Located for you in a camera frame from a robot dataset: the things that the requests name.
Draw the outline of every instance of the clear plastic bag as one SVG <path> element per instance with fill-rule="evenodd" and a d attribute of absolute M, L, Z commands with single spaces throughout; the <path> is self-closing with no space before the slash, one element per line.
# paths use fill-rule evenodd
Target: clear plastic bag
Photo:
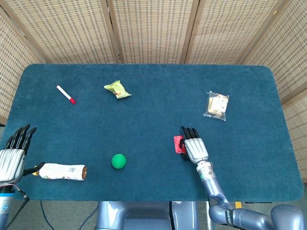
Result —
<path fill-rule="evenodd" d="M 224 96 L 219 93 L 210 91 L 203 116 L 217 118 L 226 121 L 226 108 L 229 100 L 229 95 Z"/>

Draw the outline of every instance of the robot finger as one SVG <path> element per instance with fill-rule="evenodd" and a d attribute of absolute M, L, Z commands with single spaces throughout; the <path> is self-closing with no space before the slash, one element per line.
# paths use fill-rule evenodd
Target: robot finger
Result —
<path fill-rule="evenodd" d="M 195 138 L 195 135 L 194 135 L 193 131 L 190 128 L 187 128 L 187 131 L 189 132 L 191 138 Z"/>
<path fill-rule="evenodd" d="M 195 137 L 196 137 L 196 138 L 200 138 L 200 136 L 199 136 L 197 130 L 194 129 L 194 128 L 192 128 L 192 130 L 193 130 L 193 133 L 194 133 Z"/>
<path fill-rule="evenodd" d="M 187 131 L 186 128 L 184 128 L 183 126 L 181 127 L 183 130 L 184 135 L 186 136 L 186 139 L 191 139 L 191 135 L 189 134 L 189 132 Z"/>
<path fill-rule="evenodd" d="M 32 128 L 24 138 L 23 146 L 21 147 L 21 149 L 25 151 L 25 155 L 27 154 L 27 151 L 31 143 L 32 135 L 35 133 L 35 131 L 36 127 Z"/>
<path fill-rule="evenodd" d="M 16 144 L 16 147 L 15 147 L 16 149 L 21 149 L 22 148 L 23 142 L 24 142 L 24 138 L 25 138 L 25 135 L 26 135 L 29 127 L 30 127 L 30 124 L 27 124 L 25 127 L 22 128 L 22 130 L 21 130 L 21 132 L 20 132 L 20 134 L 18 136 L 17 144 Z"/>
<path fill-rule="evenodd" d="M 184 144 L 184 139 L 181 139 L 180 142 L 179 142 L 179 147 L 182 149 L 183 147 L 183 144 Z"/>
<path fill-rule="evenodd" d="M 22 128 L 23 128 L 23 127 L 20 127 L 20 128 L 14 133 L 13 138 L 12 138 L 11 143 L 10 143 L 10 147 L 9 147 L 10 149 L 14 149 L 14 148 L 15 148 L 15 146 L 16 146 L 16 144 L 17 144 L 18 136 L 19 136 L 19 134 L 20 134 Z"/>
<path fill-rule="evenodd" d="M 184 154 L 183 152 L 180 154 L 181 158 L 184 160 L 184 161 L 190 161 L 190 158 L 187 154 Z"/>
<path fill-rule="evenodd" d="M 5 146 L 4 146 L 4 150 L 8 149 L 10 147 L 11 141 L 13 139 L 13 136 L 10 136 L 10 138 L 8 139 L 8 141 L 6 142 Z"/>

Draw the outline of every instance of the wicker panel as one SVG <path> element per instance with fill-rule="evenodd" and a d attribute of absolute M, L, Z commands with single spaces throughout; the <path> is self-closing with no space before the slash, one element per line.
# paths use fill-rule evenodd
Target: wicker panel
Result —
<path fill-rule="evenodd" d="M 23 70 L 38 59 L 0 16 L 0 123 L 5 123 Z"/>
<path fill-rule="evenodd" d="M 273 71 L 282 101 L 307 83 L 306 34 L 307 1 L 292 0 L 245 61 Z"/>
<path fill-rule="evenodd" d="M 235 64 L 277 0 L 206 0 L 187 63 Z"/>
<path fill-rule="evenodd" d="M 307 96 L 284 109 L 302 178 L 307 178 Z"/>
<path fill-rule="evenodd" d="M 193 0 L 110 0 L 126 63 L 179 63 Z"/>
<path fill-rule="evenodd" d="M 6 0 L 54 63 L 114 63 L 100 0 Z"/>

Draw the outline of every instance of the robotic arm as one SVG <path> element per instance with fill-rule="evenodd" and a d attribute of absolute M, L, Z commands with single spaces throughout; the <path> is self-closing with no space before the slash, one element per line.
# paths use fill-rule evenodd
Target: robotic arm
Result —
<path fill-rule="evenodd" d="M 197 172 L 206 189 L 209 199 L 217 204 L 209 209 L 211 220 L 218 224 L 227 224 L 245 230 L 303 230 L 305 229 L 302 211 L 293 206 L 279 205 L 271 211 L 271 218 L 259 212 L 245 208 L 235 209 L 225 197 L 213 165 L 207 161 L 209 154 L 195 129 L 181 127 L 186 140 L 180 142 L 180 147 L 185 144 L 187 156 L 181 154 L 184 160 L 190 160 L 197 165 Z"/>
<path fill-rule="evenodd" d="M 29 201 L 27 194 L 16 184 L 20 181 L 22 176 L 40 170 L 45 164 L 44 162 L 41 162 L 34 168 L 24 169 L 24 159 L 28 152 L 32 135 L 36 131 L 36 128 L 32 128 L 27 133 L 29 127 L 30 125 L 28 124 L 25 127 L 19 128 L 6 142 L 4 149 L 0 151 L 0 230 L 7 229 L 20 210 Z M 6 225 L 9 218 L 11 203 L 15 194 L 14 187 L 24 197 L 24 203 L 10 223 Z"/>

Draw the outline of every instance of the green ball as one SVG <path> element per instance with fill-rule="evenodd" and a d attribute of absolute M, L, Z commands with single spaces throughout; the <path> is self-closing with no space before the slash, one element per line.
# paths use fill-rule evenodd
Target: green ball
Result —
<path fill-rule="evenodd" d="M 126 162 L 127 159 L 123 154 L 118 153 L 112 157 L 112 166 L 116 169 L 122 169 L 125 167 Z"/>

